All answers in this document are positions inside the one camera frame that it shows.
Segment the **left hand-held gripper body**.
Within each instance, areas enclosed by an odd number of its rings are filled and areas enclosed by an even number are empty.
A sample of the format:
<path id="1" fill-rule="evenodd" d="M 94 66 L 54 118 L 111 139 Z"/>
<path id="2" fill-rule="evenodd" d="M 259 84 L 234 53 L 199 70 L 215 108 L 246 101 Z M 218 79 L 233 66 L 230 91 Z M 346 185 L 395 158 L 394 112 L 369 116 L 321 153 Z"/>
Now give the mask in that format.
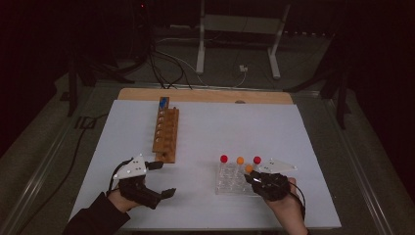
<path id="1" fill-rule="evenodd" d="M 142 156 L 125 161 L 118 166 L 114 173 L 114 180 L 118 184 L 114 190 L 130 200 L 150 209 L 155 209 L 161 201 L 161 195 L 147 188 L 145 185 L 146 169 L 145 160 Z"/>

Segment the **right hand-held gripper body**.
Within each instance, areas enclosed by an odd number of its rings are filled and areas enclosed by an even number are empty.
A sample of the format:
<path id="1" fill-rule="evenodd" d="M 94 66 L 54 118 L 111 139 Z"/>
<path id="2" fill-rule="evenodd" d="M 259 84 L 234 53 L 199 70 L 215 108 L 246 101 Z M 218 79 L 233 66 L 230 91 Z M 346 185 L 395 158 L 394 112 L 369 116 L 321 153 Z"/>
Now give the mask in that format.
<path id="1" fill-rule="evenodd" d="M 253 188 L 254 192 L 268 201 L 278 201 L 290 193 L 290 183 L 286 172 L 296 170 L 292 164 L 278 160 L 269 160 L 260 164 L 258 172 L 261 172 L 259 186 Z"/>

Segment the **clear acrylic test tube rack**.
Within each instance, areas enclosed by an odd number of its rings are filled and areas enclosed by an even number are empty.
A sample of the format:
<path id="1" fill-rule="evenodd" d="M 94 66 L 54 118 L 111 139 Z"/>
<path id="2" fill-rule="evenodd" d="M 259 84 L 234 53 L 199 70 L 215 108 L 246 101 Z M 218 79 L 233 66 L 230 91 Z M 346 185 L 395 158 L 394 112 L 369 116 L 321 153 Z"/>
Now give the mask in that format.
<path id="1" fill-rule="evenodd" d="M 215 176 L 215 193 L 217 195 L 255 196 L 252 186 L 245 179 L 246 164 L 239 175 L 236 174 L 236 163 L 227 163 L 224 172 L 220 175 L 219 165 Z"/>

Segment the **wooden test tube rack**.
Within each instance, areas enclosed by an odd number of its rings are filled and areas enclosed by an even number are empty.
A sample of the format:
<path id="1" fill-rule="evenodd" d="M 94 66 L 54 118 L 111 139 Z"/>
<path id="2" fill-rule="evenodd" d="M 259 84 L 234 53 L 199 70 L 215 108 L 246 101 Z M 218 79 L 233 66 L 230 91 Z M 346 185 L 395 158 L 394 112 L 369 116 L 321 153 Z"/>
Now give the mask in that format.
<path id="1" fill-rule="evenodd" d="M 152 151 L 156 154 L 156 161 L 165 164 L 175 163 L 178 120 L 179 110 L 175 107 L 171 108 L 169 100 L 163 109 L 158 108 L 152 148 Z"/>

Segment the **person's right hand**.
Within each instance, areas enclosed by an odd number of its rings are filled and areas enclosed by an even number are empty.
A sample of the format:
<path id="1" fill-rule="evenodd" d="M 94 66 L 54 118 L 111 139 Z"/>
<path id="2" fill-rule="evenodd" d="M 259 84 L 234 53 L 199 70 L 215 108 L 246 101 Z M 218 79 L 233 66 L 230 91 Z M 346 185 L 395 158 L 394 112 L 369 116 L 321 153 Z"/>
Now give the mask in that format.
<path id="1" fill-rule="evenodd" d="M 279 201 L 265 201 L 273 211 L 278 222 L 289 235 L 309 235 L 309 231 L 304 224 L 301 213 L 301 206 L 298 202 L 296 180 L 288 178 L 291 186 L 291 193 Z"/>

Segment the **person's left hand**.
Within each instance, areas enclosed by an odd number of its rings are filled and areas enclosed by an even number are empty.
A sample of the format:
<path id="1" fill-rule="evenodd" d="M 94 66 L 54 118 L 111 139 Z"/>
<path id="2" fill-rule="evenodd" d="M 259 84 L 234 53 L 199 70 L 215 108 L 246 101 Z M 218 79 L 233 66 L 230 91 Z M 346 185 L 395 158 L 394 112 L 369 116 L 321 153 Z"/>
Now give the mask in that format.
<path id="1" fill-rule="evenodd" d="M 120 212 L 123 212 L 123 213 L 129 212 L 130 210 L 132 210 L 136 207 L 139 207 L 138 203 L 124 198 L 120 194 L 119 190 L 112 191 L 107 196 L 107 198 Z"/>

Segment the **white table mat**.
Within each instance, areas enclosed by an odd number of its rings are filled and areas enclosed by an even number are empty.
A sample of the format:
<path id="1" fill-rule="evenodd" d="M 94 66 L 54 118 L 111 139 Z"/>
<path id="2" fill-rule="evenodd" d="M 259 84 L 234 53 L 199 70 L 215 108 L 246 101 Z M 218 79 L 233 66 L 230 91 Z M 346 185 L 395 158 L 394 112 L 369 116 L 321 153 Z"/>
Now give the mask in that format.
<path id="1" fill-rule="evenodd" d="M 90 166 L 74 204 L 79 211 L 107 190 L 114 169 L 138 155 L 153 159 L 158 102 L 114 101 Z M 148 188 L 172 188 L 172 198 L 151 210 L 130 213 L 132 230 L 276 229 L 273 212 L 259 196 L 218 195 L 215 176 L 222 155 L 230 161 L 279 160 L 295 166 L 306 199 L 310 228 L 341 225 L 328 186 L 294 105 L 177 102 L 176 161 L 147 174 Z"/>

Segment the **black tripod stand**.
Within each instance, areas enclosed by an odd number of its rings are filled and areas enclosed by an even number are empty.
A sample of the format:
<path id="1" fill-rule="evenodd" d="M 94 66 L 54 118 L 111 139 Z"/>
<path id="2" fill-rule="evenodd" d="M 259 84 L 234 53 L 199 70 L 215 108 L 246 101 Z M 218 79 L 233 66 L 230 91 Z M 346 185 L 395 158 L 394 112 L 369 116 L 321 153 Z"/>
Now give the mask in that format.
<path id="1" fill-rule="evenodd" d="M 336 121 L 341 129 L 345 129 L 346 91 L 350 59 L 353 52 L 347 46 L 344 38 L 336 35 L 327 48 L 313 77 L 293 87 L 285 88 L 285 92 L 297 93 L 303 89 L 324 80 L 319 91 L 322 99 L 332 99 L 337 95 Z"/>
<path id="2" fill-rule="evenodd" d="M 61 100 L 69 102 L 69 117 L 74 114 L 78 106 L 78 82 L 84 86 L 95 86 L 98 78 L 94 75 L 94 71 L 100 71 L 120 83 L 132 83 L 132 80 L 106 68 L 102 63 L 87 55 L 71 54 L 68 69 L 69 90 L 63 93 Z"/>

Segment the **white metal stand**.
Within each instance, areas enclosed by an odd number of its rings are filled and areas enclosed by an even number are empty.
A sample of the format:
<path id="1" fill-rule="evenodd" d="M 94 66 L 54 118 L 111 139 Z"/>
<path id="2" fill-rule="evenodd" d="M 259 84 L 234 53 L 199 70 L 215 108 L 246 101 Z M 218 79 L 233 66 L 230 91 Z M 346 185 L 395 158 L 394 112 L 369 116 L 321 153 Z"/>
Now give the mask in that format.
<path id="1" fill-rule="evenodd" d="M 247 32 L 258 34 L 273 34 L 274 42 L 267 48 L 267 56 L 272 77 L 279 79 L 281 72 L 277 62 L 277 49 L 282 38 L 291 4 L 284 4 L 282 15 L 278 18 L 242 17 L 232 15 L 213 15 L 206 13 L 206 0 L 201 0 L 199 47 L 196 61 L 196 74 L 203 74 L 205 69 L 205 33 L 207 30 L 221 32 Z"/>

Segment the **power strip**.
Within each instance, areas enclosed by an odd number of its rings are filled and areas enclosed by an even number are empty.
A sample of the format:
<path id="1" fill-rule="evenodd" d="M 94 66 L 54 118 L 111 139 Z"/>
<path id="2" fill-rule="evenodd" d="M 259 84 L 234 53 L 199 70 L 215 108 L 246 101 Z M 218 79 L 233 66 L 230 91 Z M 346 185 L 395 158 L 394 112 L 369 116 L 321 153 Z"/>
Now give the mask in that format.
<path id="1" fill-rule="evenodd" d="M 289 31 L 284 30 L 284 34 L 293 36 L 310 36 L 310 37 L 326 37 L 324 32 L 309 32 L 309 31 Z"/>

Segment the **metal floor rail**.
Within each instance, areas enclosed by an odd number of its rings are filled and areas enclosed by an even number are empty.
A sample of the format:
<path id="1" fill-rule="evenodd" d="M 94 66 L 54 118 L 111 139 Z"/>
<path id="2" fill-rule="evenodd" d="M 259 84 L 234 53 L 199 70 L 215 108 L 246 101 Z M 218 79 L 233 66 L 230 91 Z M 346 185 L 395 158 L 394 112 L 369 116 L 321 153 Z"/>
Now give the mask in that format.
<path id="1" fill-rule="evenodd" d="M 112 88 L 150 88 L 150 89 L 159 89 L 167 90 L 166 85 L 164 88 L 161 87 L 158 83 L 147 83 L 147 82 L 134 82 L 134 83 L 118 83 L 118 82 L 108 82 L 108 81 L 98 81 L 95 85 L 96 87 L 112 87 Z M 175 84 L 170 87 L 168 90 L 218 90 L 218 91 L 252 91 L 252 92 L 283 92 L 282 89 L 260 89 L 260 88 L 249 88 L 249 87 L 225 87 L 225 86 L 204 86 L 204 85 L 185 85 L 185 84 Z M 289 93 L 291 96 L 295 97 L 310 97 L 318 98 L 320 97 L 319 91 L 311 90 L 302 90 L 295 93 Z"/>
<path id="2" fill-rule="evenodd" d="M 71 117 L 69 105 L 53 98 L 0 160 L 0 235 L 19 230 L 93 90 L 80 89 Z"/>
<path id="3" fill-rule="evenodd" d="M 368 211 L 371 214 L 379 235 L 395 235 L 380 205 L 378 197 L 374 192 L 369 179 L 367 178 L 364 168 L 361 165 L 359 158 L 346 135 L 346 132 L 340 127 L 337 122 L 337 110 L 334 102 L 332 100 L 323 100 L 322 103 L 330 117 L 331 123 L 334 125 L 334 128 L 336 129 L 336 132 L 341 139 L 342 145 L 346 149 L 346 160 L 350 166 L 353 177 L 355 178 L 355 181 L 360 189 L 363 200 Z"/>

